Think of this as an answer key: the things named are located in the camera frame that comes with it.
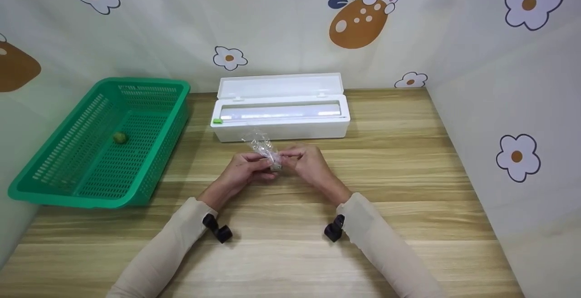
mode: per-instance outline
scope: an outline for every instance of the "small green ball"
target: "small green ball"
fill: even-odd
[[[127,143],[127,139],[129,139],[129,137],[127,137],[127,134],[122,131],[118,131],[113,134],[113,141],[115,143],[125,144]]]

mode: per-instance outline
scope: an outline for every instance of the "hand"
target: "hand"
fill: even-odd
[[[220,176],[198,197],[218,211],[224,204],[254,180],[274,180],[278,174],[270,172],[272,161],[259,153],[238,153]]]
[[[279,151],[278,155],[284,168],[294,170],[333,205],[345,203],[351,197],[351,191],[333,174],[318,147],[297,145]]]

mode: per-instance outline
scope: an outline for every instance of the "white plastic box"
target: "white plastic box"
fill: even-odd
[[[221,142],[341,138],[351,122],[340,73],[222,78],[210,126]]]

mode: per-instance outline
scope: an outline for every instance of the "wooden table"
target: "wooden table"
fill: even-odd
[[[454,297],[521,297],[474,190],[423,89],[348,91],[345,139],[321,147]],[[149,207],[42,207],[0,271],[0,297],[104,297],[123,268],[190,196],[214,180],[242,143],[208,126],[213,94],[192,95],[191,120]],[[276,143],[283,147],[286,143]],[[292,176],[252,185],[227,205],[220,245],[205,234],[164,297],[390,297],[389,285],[349,240],[323,237],[334,209]]]

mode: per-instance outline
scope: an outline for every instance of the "plastic bag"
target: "plastic bag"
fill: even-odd
[[[252,131],[245,133],[245,135],[242,136],[242,140],[249,145],[253,151],[272,161],[270,170],[280,171],[282,169],[281,157],[278,155],[276,148],[274,148],[266,133],[255,128]]]

